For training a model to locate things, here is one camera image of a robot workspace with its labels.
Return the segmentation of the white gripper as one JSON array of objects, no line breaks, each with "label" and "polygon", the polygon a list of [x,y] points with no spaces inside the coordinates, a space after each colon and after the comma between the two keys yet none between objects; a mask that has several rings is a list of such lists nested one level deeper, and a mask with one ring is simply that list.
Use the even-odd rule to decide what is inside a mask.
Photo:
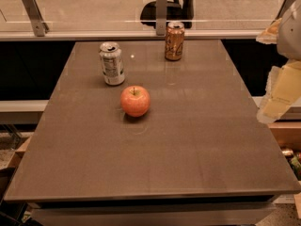
[{"label": "white gripper", "polygon": [[301,97],[301,0],[296,0],[281,18],[272,22],[256,38],[262,44],[276,44],[277,51],[289,60],[281,68],[273,66],[268,74],[257,120],[279,120]]}]

